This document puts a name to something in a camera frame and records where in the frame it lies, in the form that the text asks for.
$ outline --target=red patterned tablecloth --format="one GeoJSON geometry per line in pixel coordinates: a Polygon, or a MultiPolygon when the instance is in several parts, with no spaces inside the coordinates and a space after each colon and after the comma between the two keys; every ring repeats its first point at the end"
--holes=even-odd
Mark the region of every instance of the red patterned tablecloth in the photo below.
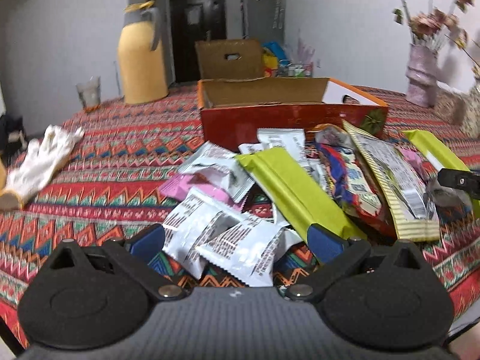
{"type": "MultiPolygon", "coordinates": [[[[386,139],[409,146],[400,131],[429,130],[471,169],[480,169],[477,139],[466,138],[430,109],[407,103],[400,93],[362,89],[390,105],[386,139]]],[[[83,127],[86,132],[70,164],[24,211],[0,215],[0,315],[24,345],[16,306],[56,245],[72,237],[84,246],[101,244],[161,223],[177,202],[160,195],[158,186],[203,143],[194,87],[174,89],[168,98],[141,106],[113,100],[98,112],[74,115],[63,126],[83,127]]],[[[250,209],[260,216],[271,215],[261,194],[253,196],[250,209]]],[[[460,315],[480,295],[480,226],[468,212],[446,211],[441,216],[442,239],[421,247],[460,315]]],[[[198,283],[162,253],[151,266],[184,287],[242,285],[213,266],[198,283]]],[[[314,267],[308,248],[294,247],[275,267],[275,283],[294,283],[314,267]]]]}

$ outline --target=red box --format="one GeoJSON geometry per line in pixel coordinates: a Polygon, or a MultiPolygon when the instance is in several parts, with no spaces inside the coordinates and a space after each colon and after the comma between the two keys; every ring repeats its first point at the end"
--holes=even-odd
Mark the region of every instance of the red box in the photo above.
{"type": "Polygon", "coordinates": [[[315,128],[347,120],[380,137],[388,105],[332,78],[201,80],[198,103],[205,140],[234,152],[257,143],[259,128],[303,128],[313,140],[315,128]]]}

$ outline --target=metal screw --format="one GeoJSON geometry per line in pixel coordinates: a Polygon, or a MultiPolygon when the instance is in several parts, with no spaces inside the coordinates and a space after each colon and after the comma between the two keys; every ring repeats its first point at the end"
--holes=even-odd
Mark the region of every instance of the metal screw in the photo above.
{"type": "Polygon", "coordinates": [[[158,289],[160,296],[164,298],[176,298],[182,294],[182,289],[179,286],[169,285],[158,289]]]}
{"type": "Polygon", "coordinates": [[[294,284],[289,288],[289,292],[296,298],[304,298],[313,294],[314,289],[308,284],[294,284]]]}
{"type": "Polygon", "coordinates": [[[361,240],[362,239],[360,237],[350,237],[349,238],[350,243],[358,242],[358,241],[361,241],[361,240]]]}

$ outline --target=yellow thermos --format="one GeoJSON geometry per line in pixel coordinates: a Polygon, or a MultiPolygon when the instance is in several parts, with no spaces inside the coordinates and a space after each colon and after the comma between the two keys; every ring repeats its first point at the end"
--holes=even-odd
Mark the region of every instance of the yellow thermos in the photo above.
{"type": "Polygon", "coordinates": [[[154,1],[125,9],[118,43],[118,62],[127,104],[143,104],[169,94],[165,77],[160,11],[154,1]]]}

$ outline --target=glass cup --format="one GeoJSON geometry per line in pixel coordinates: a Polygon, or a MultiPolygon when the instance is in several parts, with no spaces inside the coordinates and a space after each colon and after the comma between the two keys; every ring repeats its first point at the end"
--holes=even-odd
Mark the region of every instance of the glass cup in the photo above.
{"type": "Polygon", "coordinates": [[[76,87],[85,112],[93,112],[100,108],[100,77],[92,77],[90,81],[77,84],[76,87]]]}

